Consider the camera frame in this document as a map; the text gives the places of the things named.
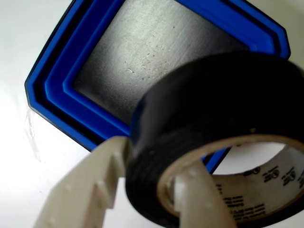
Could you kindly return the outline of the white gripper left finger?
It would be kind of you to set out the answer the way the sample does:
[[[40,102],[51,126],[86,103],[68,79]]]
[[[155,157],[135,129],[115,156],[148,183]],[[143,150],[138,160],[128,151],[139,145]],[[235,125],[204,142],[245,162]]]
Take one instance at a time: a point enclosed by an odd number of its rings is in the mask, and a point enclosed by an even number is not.
[[[104,141],[50,192],[36,228],[101,228],[129,160],[127,137]]]

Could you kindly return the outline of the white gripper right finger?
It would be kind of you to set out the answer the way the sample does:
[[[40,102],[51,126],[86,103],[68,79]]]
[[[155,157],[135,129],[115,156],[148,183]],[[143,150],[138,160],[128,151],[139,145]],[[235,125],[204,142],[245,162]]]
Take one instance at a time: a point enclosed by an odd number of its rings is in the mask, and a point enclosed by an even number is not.
[[[174,180],[180,228],[235,228],[236,223],[202,162],[184,167]]]

